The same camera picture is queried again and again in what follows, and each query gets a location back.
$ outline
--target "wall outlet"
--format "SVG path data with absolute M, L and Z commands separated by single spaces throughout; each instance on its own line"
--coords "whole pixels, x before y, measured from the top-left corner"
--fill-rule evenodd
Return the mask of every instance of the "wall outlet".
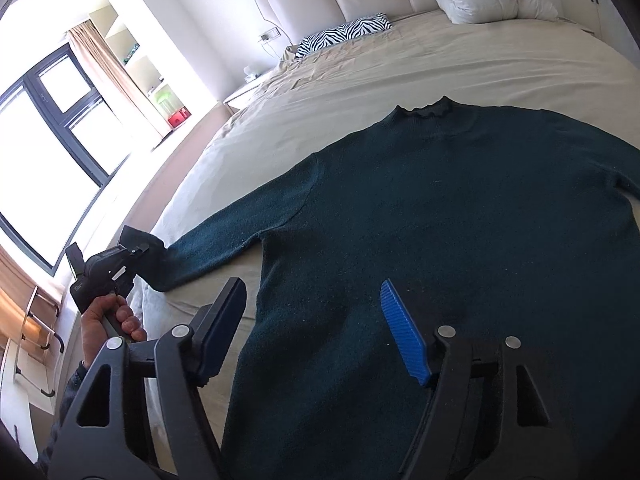
M 280 31 L 278 30 L 277 27 L 273 27 L 270 28 L 270 30 L 267 30 L 266 32 L 263 32 L 260 35 L 260 42 L 261 43 L 269 43 L 270 41 L 275 40 L 276 38 L 280 37 Z

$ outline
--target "person's arm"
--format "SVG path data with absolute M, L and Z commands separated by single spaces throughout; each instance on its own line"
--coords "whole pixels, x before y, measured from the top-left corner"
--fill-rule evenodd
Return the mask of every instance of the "person's arm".
M 71 404 L 76 398 L 76 394 L 80 389 L 80 384 L 87 373 L 87 370 L 94 362 L 102 345 L 107 341 L 107 333 L 100 323 L 105 313 L 110 310 L 116 310 L 116 319 L 122 324 L 122 330 L 129 334 L 134 341 L 146 341 L 146 332 L 140 327 L 140 321 L 133 315 L 132 310 L 127 305 L 127 300 L 121 296 L 110 294 L 96 298 L 80 320 L 82 331 L 82 352 L 84 360 L 78 365 L 78 369 L 66 384 L 66 389 L 60 403 L 60 416 L 51 428 L 49 443 L 47 447 L 40 453 L 36 467 L 39 468 L 44 475 L 49 471 L 51 457 L 55 450 L 56 441 L 65 423 L 66 413 L 69 411 Z

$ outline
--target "blue textured pad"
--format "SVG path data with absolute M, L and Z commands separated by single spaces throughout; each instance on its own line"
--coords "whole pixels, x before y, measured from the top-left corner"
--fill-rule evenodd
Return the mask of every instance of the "blue textured pad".
M 380 303 L 409 375 L 418 379 L 420 386 L 424 386 L 431 377 L 427 347 L 389 280 L 380 288 Z

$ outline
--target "curtain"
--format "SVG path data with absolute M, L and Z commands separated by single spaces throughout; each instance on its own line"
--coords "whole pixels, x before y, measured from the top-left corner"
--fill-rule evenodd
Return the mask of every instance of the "curtain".
M 0 332 L 16 342 L 20 342 L 24 312 L 34 288 L 35 283 L 0 247 Z M 31 318 L 24 325 L 24 335 L 37 343 L 46 339 L 44 330 Z
M 91 20 L 72 28 L 67 39 L 80 65 L 123 126 L 137 142 L 157 146 L 172 130 L 170 124 L 134 83 Z

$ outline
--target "beige bedsheet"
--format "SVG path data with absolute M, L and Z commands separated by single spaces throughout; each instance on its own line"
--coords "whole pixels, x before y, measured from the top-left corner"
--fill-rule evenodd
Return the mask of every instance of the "beige bedsheet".
M 423 107 L 443 95 L 475 105 L 547 108 L 640 148 L 640 73 L 612 48 L 569 23 L 451 25 L 435 11 L 302 62 L 282 63 L 255 101 L 211 141 L 154 233 L 171 244 L 310 153 L 381 120 L 396 105 Z M 166 295 L 139 283 L 132 298 L 149 335 L 157 337 L 188 322 L 229 276 L 245 280 L 250 298 L 232 351 L 222 373 L 201 391 L 218 438 L 238 352 L 253 326 L 260 263 L 260 247 L 253 248 Z M 150 411 L 158 429 L 153 389 Z M 158 435 L 162 440 L 161 430 Z

